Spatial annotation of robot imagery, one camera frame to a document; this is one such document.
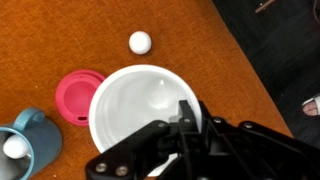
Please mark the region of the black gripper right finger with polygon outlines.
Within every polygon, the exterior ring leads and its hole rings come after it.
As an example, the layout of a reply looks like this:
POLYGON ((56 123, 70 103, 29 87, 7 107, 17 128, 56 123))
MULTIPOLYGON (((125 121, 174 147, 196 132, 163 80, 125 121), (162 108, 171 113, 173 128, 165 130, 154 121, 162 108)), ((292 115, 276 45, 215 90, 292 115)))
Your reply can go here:
POLYGON ((238 126, 212 116, 200 101, 202 133, 209 154, 229 164, 238 180, 320 180, 320 150, 253 121, 238 126))

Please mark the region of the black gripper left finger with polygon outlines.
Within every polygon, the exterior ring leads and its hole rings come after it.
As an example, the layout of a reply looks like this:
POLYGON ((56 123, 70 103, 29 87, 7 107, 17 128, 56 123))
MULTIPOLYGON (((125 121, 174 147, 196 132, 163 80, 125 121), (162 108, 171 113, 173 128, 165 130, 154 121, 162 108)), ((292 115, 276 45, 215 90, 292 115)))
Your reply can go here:
POLYGON ((121 140, 85 166, 86 180, 143 180, 171 154, 184 152, 183 131, 198 132, 194 111, 179 102, 178 120, 154 120, 121 140))

